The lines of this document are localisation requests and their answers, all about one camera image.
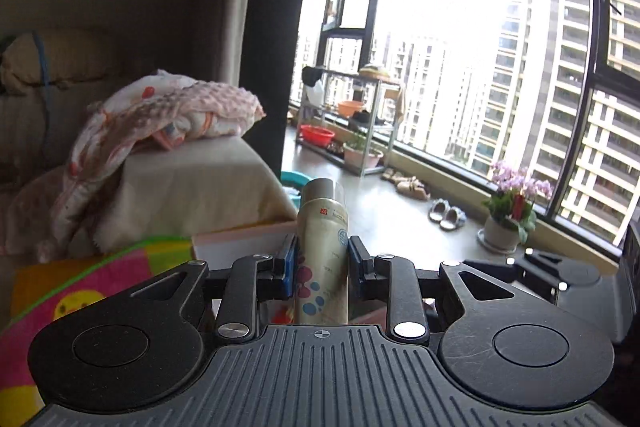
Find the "cream lotion tube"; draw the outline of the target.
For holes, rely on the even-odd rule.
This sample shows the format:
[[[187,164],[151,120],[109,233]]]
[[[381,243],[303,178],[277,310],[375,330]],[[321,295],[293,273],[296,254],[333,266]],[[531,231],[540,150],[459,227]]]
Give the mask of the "cream lotion tube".
[[[348,322],[348,212],[344,188],[329,178],[303,187],[297,216],[294,322]]]

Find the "pink cardboard box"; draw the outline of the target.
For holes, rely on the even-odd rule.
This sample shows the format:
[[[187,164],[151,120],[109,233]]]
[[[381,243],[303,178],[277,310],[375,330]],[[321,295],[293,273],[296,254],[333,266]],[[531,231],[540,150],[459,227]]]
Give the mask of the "pink cardboard box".
[[[236,259],[254,254],[277,254],[285,236],[295,233],[295,221],[257,225],[244,229],[198,234],[192,237],[196,259],[205,260],[209,269],[229,269]],[[349,323],[356,325],[386,323],[386,304],[380,300],[361,301],[349,288]]]

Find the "teal plastic basin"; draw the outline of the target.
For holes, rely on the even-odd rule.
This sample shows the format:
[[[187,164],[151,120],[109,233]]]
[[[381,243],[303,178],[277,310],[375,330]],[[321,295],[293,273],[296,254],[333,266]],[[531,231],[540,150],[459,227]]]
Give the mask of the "teal plastic basin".
[[[284,188],[288,198],[296,208],[300,207],[302,201],[302,191],[306,184],[312,180],[311,176],[298,171],[282,170],[280,174],[280,182]]]

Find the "grey slippers pair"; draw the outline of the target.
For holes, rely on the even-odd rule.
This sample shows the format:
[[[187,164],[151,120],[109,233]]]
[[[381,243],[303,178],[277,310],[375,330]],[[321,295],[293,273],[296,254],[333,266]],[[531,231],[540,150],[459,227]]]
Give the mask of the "grey slippers pair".
[[[428,219],[437,223],[442,230],[451,232],[465,225],[466,214],[461,208],[451,206],[448,200],[440,198],[431,205]]]

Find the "potted pink flower plant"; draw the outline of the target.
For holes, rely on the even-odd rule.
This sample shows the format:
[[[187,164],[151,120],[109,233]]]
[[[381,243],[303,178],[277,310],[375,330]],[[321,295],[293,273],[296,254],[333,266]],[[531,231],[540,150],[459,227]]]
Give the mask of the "potted pink flower plant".
[[[553,193],[548,180],[538,179],[527,168],[515,169],[502,161],[490,167],[496,191],[485,200],[488,217],[482,228],[483,243],[492,251],[510,255],[536,230],[536,200]]]

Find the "red plastic basin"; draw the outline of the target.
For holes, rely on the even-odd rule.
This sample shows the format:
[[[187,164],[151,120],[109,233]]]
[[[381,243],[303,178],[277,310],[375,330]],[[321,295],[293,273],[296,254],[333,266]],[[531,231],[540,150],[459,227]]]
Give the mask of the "red plastic basin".
[[[312,124],[302,124],[299,127],[299,133],[305,143],[320,148],[327,148],[335,136],[333,131]]]

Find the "beige covered sofa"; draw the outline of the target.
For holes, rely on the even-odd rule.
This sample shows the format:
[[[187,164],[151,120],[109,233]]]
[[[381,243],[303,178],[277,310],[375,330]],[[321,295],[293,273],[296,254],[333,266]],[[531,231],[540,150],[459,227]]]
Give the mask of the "beige covered sofa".
[[[70,151],[98,106],[137,79],[46,83],[12,94],[1,83],[1,250],[48,263],[108,254],[155,236],[189,237],[294,219],[277,176],[241,136],[164,150],[147,139],[93,196],[64,251],[50,211]]]

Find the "metal balcony shelf rack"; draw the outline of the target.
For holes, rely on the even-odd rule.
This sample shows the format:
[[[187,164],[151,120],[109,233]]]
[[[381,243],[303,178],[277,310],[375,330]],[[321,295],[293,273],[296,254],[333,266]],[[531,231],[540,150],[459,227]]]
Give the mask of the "metal balcony shelf rack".
[[[356,74],[320,66],[302,69],[296,143],[356,176],[381,173],[404,119],[405,88],[378,66]],[[312,124],[335,133],[327,148],[305,143],[299,127]]]

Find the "pink floral blanket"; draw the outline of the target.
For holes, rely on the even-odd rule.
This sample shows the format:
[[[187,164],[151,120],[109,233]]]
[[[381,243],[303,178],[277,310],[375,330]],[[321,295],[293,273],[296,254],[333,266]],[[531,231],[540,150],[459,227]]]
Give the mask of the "pink floral blanket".
[[[202,138],[241,136],[265,117],[256,95],[229,83],[159,70],[128,84],[78,134],[50,211],[51,243],[64,251],[81,213],[138,143],[150,139],[175,150]]]

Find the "colourful cartoon play mat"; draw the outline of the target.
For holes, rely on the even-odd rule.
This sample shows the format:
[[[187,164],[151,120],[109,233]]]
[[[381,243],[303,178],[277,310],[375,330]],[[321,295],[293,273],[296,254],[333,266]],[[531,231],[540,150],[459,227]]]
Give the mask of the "colourful cartoon play mat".
[[[1,422],[47,405],[122,424],[175,399],[216,350],[262,333],[273,255],[209,269],[187,239],[150,239],[107,257],[32,304],[1,336]]]

